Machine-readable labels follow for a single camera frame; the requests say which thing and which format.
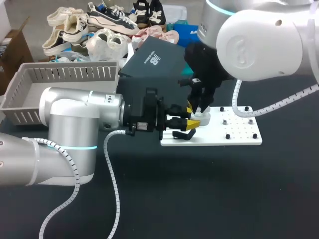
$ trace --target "black sneaker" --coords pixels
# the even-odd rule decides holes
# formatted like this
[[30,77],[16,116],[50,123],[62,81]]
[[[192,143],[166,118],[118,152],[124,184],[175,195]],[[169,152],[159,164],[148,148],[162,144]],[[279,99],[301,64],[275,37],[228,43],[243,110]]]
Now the black sneaker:
[[159,25],[166,32],[166,18],[163,10],[163,6],[160,0],[152,0],[150,6],[150,24],[151,26]]
[[42,45],[43,52],[46,56],[54,56],[71,46],[70,42],[63,40],[63,30],[53,29],[49,39]]
[[122,6],[117,6],[117,5],[110,5],[109,1],[104,1],[102,0],[102,4],[105,8],[110,8],[112,10],[119,10],[119,16],[127,16],[130,20],[132,20],[133,22],[136,22],[137,18],[134,15],[134,13],[130,13],[130,12],[125,12],[124,11],[124,7]]
[[137,24],[131,21],[128,17],[119,15],[118,9],[98,8],[92,3],[88,3],[89,25],[97,27],[104,27],[110,30],[125,34],[135,35],[138,33],[139,28]]
[[136,3],[133,3],[135,8],[135,16],[137,17],[137,25],[139,29],[146,28],[149,26],[149,9],[150,4],[146,0],[138,0]]

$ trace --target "blue box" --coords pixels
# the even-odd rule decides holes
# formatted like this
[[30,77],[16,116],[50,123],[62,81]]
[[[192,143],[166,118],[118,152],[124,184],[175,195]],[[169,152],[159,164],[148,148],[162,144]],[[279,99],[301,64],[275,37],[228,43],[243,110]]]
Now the blue box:
[[174,24],[173,29],[179,33],[177,44],[180,46],[187,47],[189,43],[199,41],[196,25]]

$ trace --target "new balance logo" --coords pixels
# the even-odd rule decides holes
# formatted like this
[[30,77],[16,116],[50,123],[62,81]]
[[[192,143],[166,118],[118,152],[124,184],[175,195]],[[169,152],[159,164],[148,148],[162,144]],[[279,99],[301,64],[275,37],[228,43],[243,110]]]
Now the new balance logo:
[[154,53],[155,53],[154,51],[151,52],[151,54],[146,58],[144,64],[146,64],[149,60],[150,60],[150,63],[155,66],[159,63],[160,57]]
[[150,62],[155,66],[158,64],[159,61],[160,61],[160,57],[157,56],[156,54],[154,54],[153,58],[150,60]]

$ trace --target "white plate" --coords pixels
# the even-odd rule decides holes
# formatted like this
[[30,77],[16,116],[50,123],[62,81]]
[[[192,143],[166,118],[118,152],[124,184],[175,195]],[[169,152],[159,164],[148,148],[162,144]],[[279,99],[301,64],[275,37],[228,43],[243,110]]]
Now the white plate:
[[209,125],[200,126],[196,129],[196,134],[190,141],[173,139],[173,129],[163,132],[162,146],[231,146],[231,145],[260,145],[262,138],[255,118],[240,118],[234,114],[231,107],[224,107],[224,112],[220,107],[210,108],[211,119]]

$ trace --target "shoebox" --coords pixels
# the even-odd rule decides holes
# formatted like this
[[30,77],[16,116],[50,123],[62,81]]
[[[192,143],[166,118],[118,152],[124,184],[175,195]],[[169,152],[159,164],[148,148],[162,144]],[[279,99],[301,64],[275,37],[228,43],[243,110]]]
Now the shoebox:
[[32,55],[23,35],[23,28],[28,19],[22,24],[20,29],[12,29],[6,38],[10,42],[0,58],[0,95],[4,95],[8,84],[20,65],[25,62],[33,62]]
[[180,76],[186,62],[185,49],[149,36],[119,72],[128,77]]
[[187,47],[189,43],[199,41],[196,25],[174,24],[173,30],[179,33],[179,46]]

